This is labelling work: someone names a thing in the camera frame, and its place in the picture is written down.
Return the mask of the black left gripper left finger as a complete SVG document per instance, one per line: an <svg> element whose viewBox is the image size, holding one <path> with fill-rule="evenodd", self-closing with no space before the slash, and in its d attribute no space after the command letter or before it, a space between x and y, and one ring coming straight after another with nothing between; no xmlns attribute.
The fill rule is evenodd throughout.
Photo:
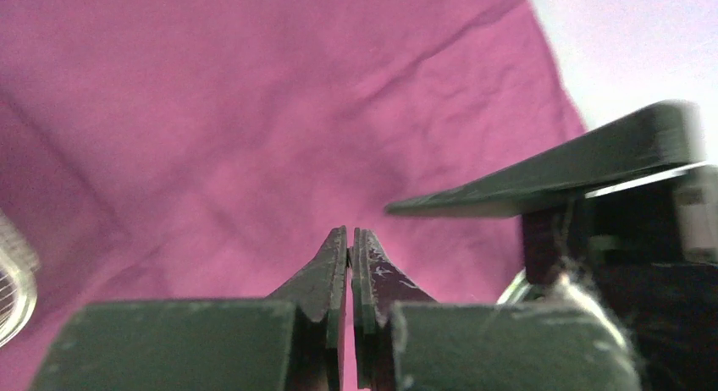
<svg viewBox="0 0 718 391"><path fill-rule="evenodd" d="M53 340L34 390L339 390L347 231L263 298L92 303Z"/></svg>

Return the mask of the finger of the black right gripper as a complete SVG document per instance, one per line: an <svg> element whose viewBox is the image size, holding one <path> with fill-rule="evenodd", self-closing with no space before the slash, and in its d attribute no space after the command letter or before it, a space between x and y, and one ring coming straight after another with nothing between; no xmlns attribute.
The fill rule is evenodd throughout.
<svg viewBox="0 0 718 391"><path fill-rule="evenodd" d="M395 201L392 216L509 218L696 163L696 107L662 101L470 183Z"/></svg>

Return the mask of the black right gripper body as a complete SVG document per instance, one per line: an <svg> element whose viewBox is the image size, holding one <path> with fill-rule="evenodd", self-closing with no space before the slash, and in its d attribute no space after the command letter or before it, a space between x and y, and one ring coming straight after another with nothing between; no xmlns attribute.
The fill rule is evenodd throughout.
<svg viewBox="0 0 718 391"><path fill-rule="evenodd" d="M522 217L525 276L570 259L627 330L648 390L717 387L717 168L674 168Z"/></svg>

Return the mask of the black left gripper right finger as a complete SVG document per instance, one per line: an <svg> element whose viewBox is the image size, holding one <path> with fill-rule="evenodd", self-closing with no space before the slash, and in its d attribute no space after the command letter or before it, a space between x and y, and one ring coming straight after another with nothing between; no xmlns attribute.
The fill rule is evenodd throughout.
<svg viewBox="0 0 718 391"><path fill-rule="evenodd" d="M356 229L357 385L370 390L639 390L632 343L562 273L538 300L439 303Z"/></svg>

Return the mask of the purple cloth wrap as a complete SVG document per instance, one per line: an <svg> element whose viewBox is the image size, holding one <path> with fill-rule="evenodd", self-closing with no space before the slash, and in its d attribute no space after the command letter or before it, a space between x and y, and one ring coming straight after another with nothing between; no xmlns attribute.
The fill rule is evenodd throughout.
<svg viewBox="0 0 718 391"><path fill-rule="evenodd" d="M41 260L1 387L85 303L265 295L340 225L493 301L513 221L384 206L582 132L528 0L1 0L1 208Z"/></svg>

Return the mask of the perforated steel instrument tray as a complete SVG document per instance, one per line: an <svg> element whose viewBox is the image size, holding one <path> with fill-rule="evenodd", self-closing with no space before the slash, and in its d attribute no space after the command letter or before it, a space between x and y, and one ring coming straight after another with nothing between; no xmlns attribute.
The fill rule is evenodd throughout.
<svg viewBox="0 0 718 391"><path fill-rule="evenodd" d="M36 252L1 212L1 347L18 335L36 309L38 268Z"/></svg>

